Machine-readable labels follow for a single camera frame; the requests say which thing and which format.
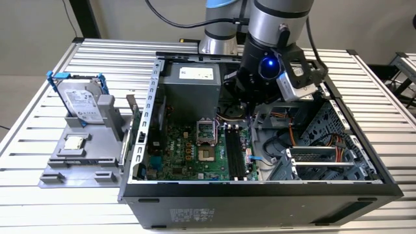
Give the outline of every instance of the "motherboard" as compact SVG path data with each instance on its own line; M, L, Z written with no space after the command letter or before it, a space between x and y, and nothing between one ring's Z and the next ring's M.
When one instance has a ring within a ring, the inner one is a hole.
M237 169L241 180L257 180L246 155L252 147L246 129L226 126L209 120L196 125L168 123L162 153L150 156L148 180L233 180Z

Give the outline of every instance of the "metal frame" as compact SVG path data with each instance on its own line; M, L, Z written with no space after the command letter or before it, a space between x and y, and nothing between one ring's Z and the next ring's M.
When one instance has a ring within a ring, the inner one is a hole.
M102 71L109 92L118 99L125 94L136 94L136 101L142 109L156 51L196 53L197 45L194 43L85 39L82 43L70 45L53 71L66 71L77 75L92 75ZM280 228L165 230L164 232L348 232L352 234L416 232L416 157L413 157L416 130L406 120L409 117L405 118L401 109L396 109L392 105L390 97L385 94L392 95L390 92L378 88L382 84L376 83L373 80L377 78L365 72L366 65L356 60L358 56L349 55L345 50L318 51L321 59L329 66L329 76L342 95L342 101L357 120L362 134L372 143L373 150L404 191L404 197L340 227L304 227L290 230ZM305 49L305 54L308 59L313 59L310 49ZM378 90L378 92L366 92L368 90ZM13 214L28 215L24 218L17 218L18 221L13 223L9 222L13 218L5 217L0 219L2 221L0 225L26 226L33 224L36 226L2 227L0 230L4 232L16 230L21 230L21 232L66 232L70 229L72 232L80 233L85 231L92 233L141 232L142 229L136 223L133 214L122 204L114 204L117 189L40 190L36 187L37 178L49 158L48 154L56 146L65 127L61 124L64 107L56 106L54 98L57 97L49 91L50 89L44 83L0 143L0 177L5 178L0 180L0 209L6 208L8 211L4 214L10 216ZM124 115L130 115L126 103L116 100L116 106L121 107ZM389 127L390 123L397 122L400 127ZM68 214L73 218L65 220L57 218L56 209L60 214Z
M416 54L406 55L405 53L397 52L390 65L396 66L402 74L408 77L401 83L393 94L400 96L402 91L416 83Z

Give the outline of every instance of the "black cable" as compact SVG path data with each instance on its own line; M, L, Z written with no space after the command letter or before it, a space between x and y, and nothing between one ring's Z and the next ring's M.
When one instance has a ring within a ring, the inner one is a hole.
M73 32L76 33L76 37L78 37L78 34L77 34L77 31L76 31L76 28L73 27L73 24L72 24L72 21L70 21L69 15L68 15L68 9L66 9L65 0L62 0L62 3L64 3L65 13L66 13L66 17L68 17L68 21L69 21L70 27L72 27L72 29L73 29Z
M336 133L328 133L325 135L322 135L318 139L316 139L310 144L309 146L314 146L325 137L328 136L337 136L340 138L342 138L342 136L340 134L336 134Z
M276 132L276 135L272 136L272 137L262 143L261 149L262 149L262 151L264 151L264 153L265 153L266 156L269 156L269 157L276 157L276 158L284 156L284 154L280 153L278 150L276 150L278 155L270 154L270 153L266 151L266 145L268 145L269 143L272 143L273 141L277 141L282 147L289 148L290 146L289 146L285 142L282 142L282 140L280 139L280 136L282 135L282 133L284 133L285 131L288 131L288 129L280 129L280 130Z
M169 25L172 25L173 27L177 27L177 28L196 28L196 27L201 27L201 26L205 26L208 24L212 24L212 23L220 23L220 22L228 22L228 23L236 23L237 20L234 19L228 19L228 18L220 18L220 19L210 19L210 20L206 20L204 22L200 22L200 23L194 23L194 24L178 24L178 23L173 23L172 21L169 21L158 12L157 10L153 8L149 0L144 0L145 1L145 4L148 5L149 9L153 11L154 15L157 15L157 17Z
M328 67L326 64L322 62L322 60L320 59L318 53L317 53L317 49L314 46L314 42L313 42L313 38L312 38L312 32L310 32L310 23L309 23L309 17L306 18L306 32L308 32L308 38L309 38L309 43L310 43L310 47L313 50L313 54L316 57L316 61L318 62L318 64L322 66L325 73L328 73Z
M1 126L1 125L0 125L0 128L4 128L5 130L10 130L8 127L4 127L4 126Z
M264 162L262 160L258 160L260 162L262 162L266 166L272 167L273 165L268 164L266 162Z

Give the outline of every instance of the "green motherboard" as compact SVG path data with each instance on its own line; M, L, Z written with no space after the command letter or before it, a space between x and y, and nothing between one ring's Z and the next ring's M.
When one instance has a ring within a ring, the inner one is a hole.
M212 126L200 126L202 132L208 132ZM212 145L197 145L196 126L169 124L165 135L165 149L161 155L161 164L156 170L148 170L150 180L230 180L229 162L226 157L226 144L224 127L217 128L217 143ZM250 148L246 130L238 131L240 151L242 162L245 162L245 149ZM254 162L248 166L244 163L246 180L257 180Z

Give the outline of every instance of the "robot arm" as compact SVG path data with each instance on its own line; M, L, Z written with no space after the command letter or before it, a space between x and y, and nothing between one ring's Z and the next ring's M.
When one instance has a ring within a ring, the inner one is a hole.
M208 20L220 18L220 12L232 17L237 17L236 11L240 16L250 12L240 69L225 80L230 94L242 102L258 104L278 98L293 101L312 94L326 75L325 69L318 63L310 68L296 41L313 0L249 0L246 6L242 0L214 2L217 5L206 4ZM226 23L208 25L200 52L233 55L236 30Z

